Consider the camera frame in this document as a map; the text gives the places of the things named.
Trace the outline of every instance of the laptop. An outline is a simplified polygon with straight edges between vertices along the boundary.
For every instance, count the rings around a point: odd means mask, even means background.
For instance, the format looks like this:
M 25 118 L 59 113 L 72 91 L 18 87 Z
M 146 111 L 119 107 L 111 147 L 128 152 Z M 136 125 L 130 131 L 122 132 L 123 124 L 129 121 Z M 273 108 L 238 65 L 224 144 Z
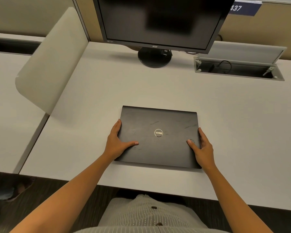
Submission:
M 123 106 L 121 121 L 119 139 L 139 145 L 126 149 L 116 161 L 201 168 L 186 143 L 191 139 L 200 148 L 196 112 Z

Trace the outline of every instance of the forearm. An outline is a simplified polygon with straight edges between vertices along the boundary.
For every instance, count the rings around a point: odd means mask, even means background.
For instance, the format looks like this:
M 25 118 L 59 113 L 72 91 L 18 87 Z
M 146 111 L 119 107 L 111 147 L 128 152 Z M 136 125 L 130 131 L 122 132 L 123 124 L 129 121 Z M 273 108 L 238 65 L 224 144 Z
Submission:
M 111 162 L 108 155 L 100 156 L 38 206 L 11 232 L 68 232 Z
M 233 233 L 272 233 L 217 168 L 206 173 Z

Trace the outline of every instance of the monitor screen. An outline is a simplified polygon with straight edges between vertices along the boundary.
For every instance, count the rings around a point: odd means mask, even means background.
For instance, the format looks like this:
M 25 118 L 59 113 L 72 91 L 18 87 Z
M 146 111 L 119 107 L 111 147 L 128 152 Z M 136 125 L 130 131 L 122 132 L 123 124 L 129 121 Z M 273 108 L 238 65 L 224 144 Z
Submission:
M 166 49 L 177 47 L 206 50 L 209 44 L 213 44 L 216 37 L 214 34 L 218 33 L 234 0 L 94 2 L 96 9 L 99 5 L 97 14 L 100 15 L 103 35 L 108 42 L 159 45 L 160 48 L 166 46 Z

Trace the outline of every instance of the striped shirt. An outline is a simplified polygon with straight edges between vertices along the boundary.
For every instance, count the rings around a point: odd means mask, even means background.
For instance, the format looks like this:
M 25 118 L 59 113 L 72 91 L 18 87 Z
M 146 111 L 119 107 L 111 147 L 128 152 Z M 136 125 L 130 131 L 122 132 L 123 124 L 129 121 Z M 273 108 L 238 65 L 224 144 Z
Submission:
M 97 227 L 77 233 L 219 233 L 208 229 L 196 213 L 183 205 L 162 203 L 147 195 L 134 200 L 114 198 Z

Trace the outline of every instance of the finger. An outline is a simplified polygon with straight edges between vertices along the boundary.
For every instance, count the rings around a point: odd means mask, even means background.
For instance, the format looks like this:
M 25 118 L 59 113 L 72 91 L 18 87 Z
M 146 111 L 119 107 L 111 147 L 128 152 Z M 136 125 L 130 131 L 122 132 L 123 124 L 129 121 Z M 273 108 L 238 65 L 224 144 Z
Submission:
M 119 132 L 120 128 L 121 128 L 121 125 L 122 125 L 122 121 L 120 119 L 118 119 L 118 121 L 112 127 L 111 132 L 117 134 Z
M 200 140 L 202 141 L 202 143 L 210 143 L 208 138 L 206 137 L 205 133 L 203 132 L 203 130 L 201 128 L 198 128 L 199 134 L 200 134 Z
M 129 141 L 129 142 L 123 142 L 124 148 L 127 149 L 128 147 L 139 145 L 138 141 Z
M 192 150 L 196 153 L 198 152 L 200 149 L 195 145 L 195 143 L 192 140 L 187 140 L 186 141 L 188 143 L 188 145 L 192 148 Z

